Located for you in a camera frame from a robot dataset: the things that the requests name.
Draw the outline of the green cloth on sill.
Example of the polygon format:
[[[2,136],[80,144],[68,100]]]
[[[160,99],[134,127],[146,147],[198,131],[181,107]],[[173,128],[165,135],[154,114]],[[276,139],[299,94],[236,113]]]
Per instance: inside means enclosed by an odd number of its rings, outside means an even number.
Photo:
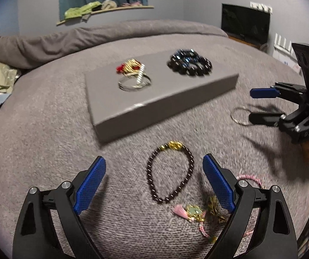
[[[75,19],[78,17],[83,17],[89,15],[92,12],[101,9],[102,3],[99,1],[90,2],[81,7],[69,8],[64,12],[64,20]]]

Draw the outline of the beige cloth on sill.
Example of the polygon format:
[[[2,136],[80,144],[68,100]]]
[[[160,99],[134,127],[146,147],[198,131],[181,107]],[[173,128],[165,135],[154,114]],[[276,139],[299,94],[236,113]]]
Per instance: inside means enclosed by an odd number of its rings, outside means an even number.
[[[117,7],[118,7],[118,4],[115,1],[113,1],[113,0],[105,0],[102,3],[101,9],[102,10],[109,10],[109,9],[115,9]]]

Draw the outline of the white wall hooks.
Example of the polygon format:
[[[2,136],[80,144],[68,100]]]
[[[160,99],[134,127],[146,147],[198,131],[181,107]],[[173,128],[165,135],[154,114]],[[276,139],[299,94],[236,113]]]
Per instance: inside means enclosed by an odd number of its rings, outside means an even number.
[[[266,12],[269,14],[273,13],[273,8],[271,6],[265,5],[263,3],[250,2],[250,7],[258,11]]]

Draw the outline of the wooden window sill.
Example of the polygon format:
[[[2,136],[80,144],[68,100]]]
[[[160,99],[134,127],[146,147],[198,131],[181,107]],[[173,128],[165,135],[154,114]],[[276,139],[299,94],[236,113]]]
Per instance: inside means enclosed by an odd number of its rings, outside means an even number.
[[[84,17],[86,17],[87,20],[88,20],[90,18],[90,16],[92,16],[92,15],[99,15],[99,14],[102,14],[102,13],[109,13],[109,12],[116,12],[116,11],[128,11],[128,10],[133,10],[133,9],[154,9],[154,6],[153,5],[147,5],[147,6],[144,6],[144,5],[142,5],[142,6],[122,6],[122,7],[112,8],[112,9],[103,9],[103,10],[87,13],[87,14],[82,15],[82,16],[78,16],[78,17],[74,17],[74,18],[71,18],[71,19],[65,19],[63,21],[59,21],[59,22],[56,23],[56,26],[63,25],[66,22],[70,22],[70,21],[73,21],[75,19],[82,20]]]

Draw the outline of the grey flat box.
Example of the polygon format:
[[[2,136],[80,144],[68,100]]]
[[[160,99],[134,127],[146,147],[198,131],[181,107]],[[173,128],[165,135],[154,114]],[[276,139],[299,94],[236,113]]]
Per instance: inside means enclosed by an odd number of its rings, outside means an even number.
[[[140,91],[119,88],[118,62],[87,72],[86,96],[91,123],[101,144],[144,129],[187,109],[212,100],[236,87],[239,74],[212,59],[205,76],[184,76],[167,61],[174,51],[137,56],[146,67],[151,85]]]

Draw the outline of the white router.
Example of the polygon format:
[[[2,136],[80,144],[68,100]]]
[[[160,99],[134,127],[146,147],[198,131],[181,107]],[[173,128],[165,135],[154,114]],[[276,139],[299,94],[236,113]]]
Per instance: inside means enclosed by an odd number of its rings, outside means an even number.
[[[273,47],[275,50],[281,52],[292,59],[296,58],[295,52],[292,47],[292,41],[283,38],[280,34],[276,33],[274,36]]]

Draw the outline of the thin silver ring bangle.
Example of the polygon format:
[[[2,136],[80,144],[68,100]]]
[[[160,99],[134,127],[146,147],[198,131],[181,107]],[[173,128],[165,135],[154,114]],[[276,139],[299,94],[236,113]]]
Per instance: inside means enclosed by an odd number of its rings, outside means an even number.
[[[252,123],[249,120],[249,115],[251,113],[252,111],[249,108],[245,106],[239,106],[231,110],[230,117],[232,121],[238,125],[251,126]]]

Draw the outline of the black television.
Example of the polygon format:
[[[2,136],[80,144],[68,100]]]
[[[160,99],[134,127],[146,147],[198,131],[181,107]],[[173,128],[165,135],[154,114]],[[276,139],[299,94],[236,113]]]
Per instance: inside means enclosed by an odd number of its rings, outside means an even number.
[[[239,5],[222,4],[221,29],[244,41],[265,44],[269,38],[270,13]]]

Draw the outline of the grey duvet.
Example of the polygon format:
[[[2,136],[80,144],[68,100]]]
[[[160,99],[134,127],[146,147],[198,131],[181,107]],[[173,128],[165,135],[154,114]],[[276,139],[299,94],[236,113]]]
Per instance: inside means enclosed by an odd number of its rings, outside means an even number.
[[[69,54],[109,42],[158,35],[188,34],[227,37],[222,29],[192,21],[139,20],[95,27],[77,27],[38,37],[0,38],[0,63],[19,69],[34,69]]]

